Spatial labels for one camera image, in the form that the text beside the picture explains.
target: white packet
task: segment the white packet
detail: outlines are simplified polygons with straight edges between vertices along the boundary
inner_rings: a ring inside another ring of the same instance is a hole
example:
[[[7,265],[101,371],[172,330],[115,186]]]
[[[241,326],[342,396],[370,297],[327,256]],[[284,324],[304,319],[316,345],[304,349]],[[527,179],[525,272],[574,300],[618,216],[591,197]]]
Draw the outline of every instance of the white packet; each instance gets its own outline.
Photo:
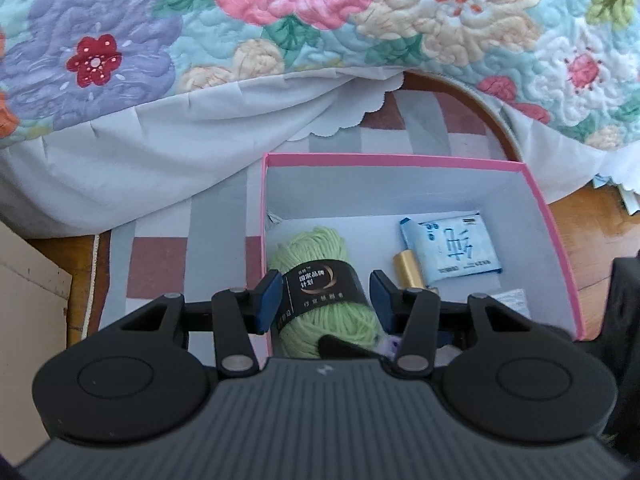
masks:
[[[527,306],[527,297],[525,296],[523,289],[515,288],[513,290],[508,290],[507,292],[492,294],[491,297],[508,306],[511,310],[514,310],[521,316],[531,319],[531,313]]]
[[[422,224],[404,218],[400,231],[418,258],[427,285],[502,270],[480,213]]]

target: cream flower pattern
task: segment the cream flower pattern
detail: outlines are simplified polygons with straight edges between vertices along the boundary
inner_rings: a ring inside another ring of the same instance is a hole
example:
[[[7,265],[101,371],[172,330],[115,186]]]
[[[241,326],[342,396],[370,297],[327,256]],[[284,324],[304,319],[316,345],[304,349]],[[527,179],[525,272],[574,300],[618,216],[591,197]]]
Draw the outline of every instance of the cream flower pattern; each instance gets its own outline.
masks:
[[[491,48],[532,50],[541,32],[526,9],[540,0],[374,0],[354,15],[358,31],[382,40],[423,34],[421,48],[443,64],[466,66]]]
[[[180,93],[210,88],[231,81],[252,79],[284,72],[280,49],[268,40],[248,40],[240,43],[234,53],[231,69],[223,66],[194,66],[177,83]]]
[[[556,119],[575,126],[592,110],[609,112],[623,105],[625,82],[638,79],[638,58],[611,50],[610,28],[575,20],[573,37],[548,31],[536,49],[543,71],[529,85],[531,97],[555,101]]]
[[[584,143],[599,150],[615,150],[622,146],[623,140],[620,128],[615,124],[608,124],[584,139]]]

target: green yarn ball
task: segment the green yarn ball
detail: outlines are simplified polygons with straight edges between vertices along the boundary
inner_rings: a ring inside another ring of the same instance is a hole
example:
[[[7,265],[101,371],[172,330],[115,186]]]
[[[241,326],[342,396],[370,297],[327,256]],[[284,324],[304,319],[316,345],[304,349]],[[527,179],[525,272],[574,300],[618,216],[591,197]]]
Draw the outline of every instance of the green yarn ball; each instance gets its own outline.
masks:
[[[340,260],[348,263],[344,239],[335,229],[316,227],[296,235],[269,261],[270,269],[282,274],[313,260]],[[280,340],[289,357],[317,358],[318,340],[335,335],[364,348],[373,348],[380,336],[380,322],[368,305],[343,302],[315,308],[298,316],[280,332]]]

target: white fabric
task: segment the white fabric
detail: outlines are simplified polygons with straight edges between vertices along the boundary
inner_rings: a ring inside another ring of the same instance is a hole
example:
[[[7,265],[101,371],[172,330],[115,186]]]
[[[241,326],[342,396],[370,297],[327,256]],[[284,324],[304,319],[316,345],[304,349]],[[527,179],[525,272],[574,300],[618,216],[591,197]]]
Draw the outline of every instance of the white fabric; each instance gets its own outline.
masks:
[[[547,203],[580,189],[596,174],[610,176],[625,189],[640,192],[640,142],[605,152],[565,137],[489,95],[479,97],[507,116],[522,160],[540,186]]]
[[[229,83],[14,144],[0,152],[0,218],[24,237],[114,228],[213,186],[300,132],[355,126],[402,85],[401,72],[322,69]]]

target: yarn label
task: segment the yarn label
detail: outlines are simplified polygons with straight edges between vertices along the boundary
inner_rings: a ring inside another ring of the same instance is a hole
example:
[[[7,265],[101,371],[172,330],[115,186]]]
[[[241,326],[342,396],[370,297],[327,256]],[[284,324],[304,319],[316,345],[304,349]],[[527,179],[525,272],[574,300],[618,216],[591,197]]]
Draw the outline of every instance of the yarn label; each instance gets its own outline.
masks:
[[[315,308],[343,302],[367,304],[358,275],[347,262],[307,262],[287,272],[282,281],[282,302],[276,316],[278,332]]]

